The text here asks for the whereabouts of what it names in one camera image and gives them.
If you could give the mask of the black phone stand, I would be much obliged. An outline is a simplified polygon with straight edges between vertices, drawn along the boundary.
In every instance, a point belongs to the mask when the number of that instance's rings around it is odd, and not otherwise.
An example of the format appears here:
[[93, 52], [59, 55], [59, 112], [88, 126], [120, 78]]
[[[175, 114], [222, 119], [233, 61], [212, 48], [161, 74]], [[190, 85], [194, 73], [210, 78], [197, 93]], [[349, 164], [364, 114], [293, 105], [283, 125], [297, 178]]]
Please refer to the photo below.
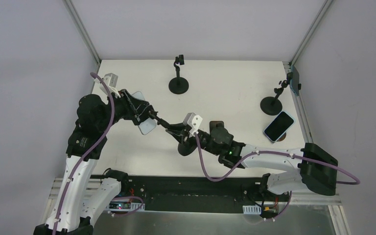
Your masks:
[[196, 144], [193, 143], [193, 137], [198, 133], [202, 118], [195, 113], [188, 113], [183, 122], [169, 124], [164, 119], [157, 116], [157, 112], [149, 111], [149, 117], [156, 120], [158, 125], [164, 127], [165, 131], [178, 142], [178, 153], [182, 156], [191, 154]]
[[270, 116], [276, 116], [282, 111], [282, 103], [279, 100], [280, 95], [283, 93], [284, 89], [290, 84], [293, 78], [293, 72], [289, 72], [286, 75], [286, 79], [279, 82], [280, 87], [275, 88], [275, 96], [267, 96], [263, 98], [260, 102], [261, 110]]
[[189, 89], [189, 82], [180, 76], [180, 66], [184, 64], [185, 61], [183, 54], [175, 57], [173, 66], [176, 71], [176, 77], [172, 78], [168, 84], [168, 88], [173, 94], [184, 94]]

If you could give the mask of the silver phone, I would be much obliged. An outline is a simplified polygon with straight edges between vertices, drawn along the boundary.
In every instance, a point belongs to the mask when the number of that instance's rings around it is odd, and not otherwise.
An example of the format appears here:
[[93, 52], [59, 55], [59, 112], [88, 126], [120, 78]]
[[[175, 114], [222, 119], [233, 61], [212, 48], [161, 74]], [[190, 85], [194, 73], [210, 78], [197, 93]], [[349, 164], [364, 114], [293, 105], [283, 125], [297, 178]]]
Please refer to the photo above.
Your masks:
[[143, 94], [138, 91], [130, 95], [130, 108], [132, 111], [131, 120], [143, 135], [147, 135], [156, 128], [156, 121], [150, 116], [153, 106], [144, 99]]

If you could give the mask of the black phone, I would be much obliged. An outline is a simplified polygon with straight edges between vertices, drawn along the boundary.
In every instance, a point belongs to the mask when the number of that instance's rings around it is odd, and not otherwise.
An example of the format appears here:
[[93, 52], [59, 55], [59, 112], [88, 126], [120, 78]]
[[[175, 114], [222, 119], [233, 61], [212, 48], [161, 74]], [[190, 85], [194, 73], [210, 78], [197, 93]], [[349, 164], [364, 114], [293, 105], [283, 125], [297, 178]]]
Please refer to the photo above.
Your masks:
[[218, 121], [210, 121], [209, 122], [209, 131], [210, 133], [213, 131], [213, 129], [215, 128], [219, 128], [219, 127], [222, 127], [224, 128], [224, 122], [221, 121], [221, 120], [218, 120]]

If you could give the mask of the blue-cased phone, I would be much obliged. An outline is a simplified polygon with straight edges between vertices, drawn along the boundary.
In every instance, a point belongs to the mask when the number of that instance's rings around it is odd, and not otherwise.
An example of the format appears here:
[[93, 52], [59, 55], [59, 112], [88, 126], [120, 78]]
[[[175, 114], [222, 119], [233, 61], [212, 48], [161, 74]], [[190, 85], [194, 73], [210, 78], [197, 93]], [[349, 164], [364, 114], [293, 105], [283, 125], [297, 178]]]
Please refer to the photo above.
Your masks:
[[277, 142], [294, 123], [295, 119], [289, 113], [281, 111], [263, 133], [271, 142]]

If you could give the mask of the blue phone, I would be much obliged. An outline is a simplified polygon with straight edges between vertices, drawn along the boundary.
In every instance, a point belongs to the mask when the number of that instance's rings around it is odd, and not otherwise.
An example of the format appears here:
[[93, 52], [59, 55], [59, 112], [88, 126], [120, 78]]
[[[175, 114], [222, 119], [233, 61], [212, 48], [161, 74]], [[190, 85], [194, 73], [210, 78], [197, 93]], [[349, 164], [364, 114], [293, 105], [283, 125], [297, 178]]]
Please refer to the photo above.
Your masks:
[[297, 70], [297, 68], [294, 65], [290, 66], [291, 73], [292, 73], [292, 78], [290, 80], [290, 88], [292, 92], [294, 93], [295, 96], [300, 95], [300, 90], [301, 90], [301, 83], [300, 83], [300, 73]]

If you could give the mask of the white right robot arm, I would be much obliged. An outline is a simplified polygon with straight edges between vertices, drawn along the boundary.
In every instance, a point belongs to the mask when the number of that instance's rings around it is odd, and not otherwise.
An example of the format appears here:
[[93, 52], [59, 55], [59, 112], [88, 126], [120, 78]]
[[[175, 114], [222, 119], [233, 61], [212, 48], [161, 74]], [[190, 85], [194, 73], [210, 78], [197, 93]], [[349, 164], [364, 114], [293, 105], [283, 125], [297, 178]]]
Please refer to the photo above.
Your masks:
[[209, 152], [218, 157], [218, 162], [233, 172], [236, 168], [268, 168], [280, 172], [262, 176], [258, 194], [266, 201], [284, 192], [308, 189], [324, 196], [336, 194], [338, 161], [314, 143], [304, 148], [273, 149], [245, 144], [223, 126], [216, 126], [210, 133], [198, 130], [192, 133], [188, 125], [171, 125], [165, 130], [178, 142], [182, 156], [194, 150]]

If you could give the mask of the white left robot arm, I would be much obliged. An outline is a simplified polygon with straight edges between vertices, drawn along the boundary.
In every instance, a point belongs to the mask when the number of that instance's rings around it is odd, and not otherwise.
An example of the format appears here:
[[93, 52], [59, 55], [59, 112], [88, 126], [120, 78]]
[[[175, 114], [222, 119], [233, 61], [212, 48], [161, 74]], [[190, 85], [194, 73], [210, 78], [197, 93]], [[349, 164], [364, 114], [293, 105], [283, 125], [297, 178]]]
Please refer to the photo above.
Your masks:
[[108, 170], [96, 192], [86, 200], [85, 192], [102, 149], [107, 132], [119, 120], [130, 120], [143, 135], [155, 127], [149, 118], [152, 105], [142, 92], [126, 89], [108, 95], [108, 102], [96, 94], [79, 100], [78, 119], [68, 139], [66, 167], [55, 205], [45, 223], [35, 227], [35, 235], [91, 235], [98, 218], [116, 196], [129, 194], [128, 174]]

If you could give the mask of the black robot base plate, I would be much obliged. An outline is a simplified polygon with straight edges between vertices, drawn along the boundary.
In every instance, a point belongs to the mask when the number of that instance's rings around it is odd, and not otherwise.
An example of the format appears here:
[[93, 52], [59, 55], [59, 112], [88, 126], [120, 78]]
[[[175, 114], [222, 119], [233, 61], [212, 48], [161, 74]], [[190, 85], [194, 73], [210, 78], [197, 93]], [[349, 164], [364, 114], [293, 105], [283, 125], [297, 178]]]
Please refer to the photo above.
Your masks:
[[134, 196], [133, 202], [141, 198], [146, 211], [242, 213], [243, 206], [275, 200], [260, 182], [260, 178], [212, 182], [203, 177], [130, 176], [118, 197]]

